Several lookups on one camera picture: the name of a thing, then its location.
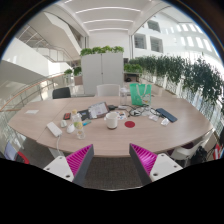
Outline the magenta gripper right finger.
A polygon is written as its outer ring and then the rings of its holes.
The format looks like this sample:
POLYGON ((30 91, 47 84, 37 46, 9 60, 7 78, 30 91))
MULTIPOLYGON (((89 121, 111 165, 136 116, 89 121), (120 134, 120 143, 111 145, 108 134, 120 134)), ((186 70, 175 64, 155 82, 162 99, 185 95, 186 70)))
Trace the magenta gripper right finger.
POLYGON ((133 143, 129 145, 129 154, 143 185, 147 185, 182 169, 179 164, 165 153, 155 154, 133 143))

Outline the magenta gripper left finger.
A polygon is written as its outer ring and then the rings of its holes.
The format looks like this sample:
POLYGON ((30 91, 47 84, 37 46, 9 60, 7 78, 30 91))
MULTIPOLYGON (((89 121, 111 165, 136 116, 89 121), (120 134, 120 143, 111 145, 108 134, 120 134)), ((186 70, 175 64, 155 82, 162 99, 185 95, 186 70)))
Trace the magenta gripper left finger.
POLYGON ((68 156, 58 156, 44 170, 82 186, 93 155, 94 147, 90 144, 68 156))

